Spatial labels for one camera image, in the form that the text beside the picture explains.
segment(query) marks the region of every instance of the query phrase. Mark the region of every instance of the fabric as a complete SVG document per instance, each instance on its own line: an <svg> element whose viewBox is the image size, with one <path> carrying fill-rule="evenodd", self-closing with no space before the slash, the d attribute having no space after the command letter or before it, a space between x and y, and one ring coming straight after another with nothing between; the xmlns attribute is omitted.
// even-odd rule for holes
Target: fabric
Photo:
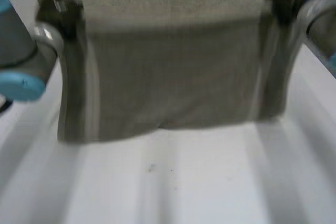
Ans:
<svg viewBox="0 0 336 224"><path fill-rule="evenodd" d="M61 57L59 139L119 140L280 115L298 35L264 0L83 0Z"/></svg>
<svg viewBox="0 0 336 224"><path fill-rule="evenodd" d="M289 31L270 16L120 25L87 19L86 25L61 58L60 140L119 140L159 127L202 129L283 111L292 64L277 62L275 71L281 56L270 52ZM276 87L271 95L269 78Z"/></svg>

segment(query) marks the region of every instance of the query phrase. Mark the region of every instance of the small stain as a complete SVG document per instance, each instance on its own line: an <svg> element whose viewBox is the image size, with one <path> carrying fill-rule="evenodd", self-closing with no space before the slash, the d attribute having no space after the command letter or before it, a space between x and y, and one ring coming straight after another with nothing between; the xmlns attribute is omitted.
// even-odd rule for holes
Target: small stain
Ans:
<svg viewBox="0 0 336 224"><path fill-rule="evenodd" d="M148 172L151 173L155 170L155 164L151 164L151 166L148 169Z"/></svg>

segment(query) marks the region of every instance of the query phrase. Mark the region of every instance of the gray cloth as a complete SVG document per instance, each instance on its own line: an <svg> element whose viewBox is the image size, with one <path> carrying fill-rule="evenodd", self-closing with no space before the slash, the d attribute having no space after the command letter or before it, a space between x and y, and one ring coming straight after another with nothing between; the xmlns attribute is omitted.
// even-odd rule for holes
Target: gray cloth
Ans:
<svg viewBox="0 0 336 224"><path fill-rule="evenodd" d="M61 58L60 140L119 140L159 127L200 129L283 111L292 63L275 58L283 56L277 42L289 31L270 16L86 24Z"/></svg>
<svg viewBox="0 0 336 224"><path fill-rule="evenodd" d="M284 110L298 36L258 18L263 0L83 3L87 27L78 24L61 57L60 140L118 140Z"/></svg>

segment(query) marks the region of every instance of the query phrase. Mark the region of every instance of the white table surface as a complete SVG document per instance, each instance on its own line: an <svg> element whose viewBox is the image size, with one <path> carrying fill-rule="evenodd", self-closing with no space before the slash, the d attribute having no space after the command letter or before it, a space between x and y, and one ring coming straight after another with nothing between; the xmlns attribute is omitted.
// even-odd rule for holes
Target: white table surface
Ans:
<svg viewBox="0 0 336 224"><path fill-rule="evenodd" d="M31 24L36 0L12 2ZM57 64L0 118L0 223L336 223L336 81L306 46L273 123L70 146L60 97Z"/></svg>

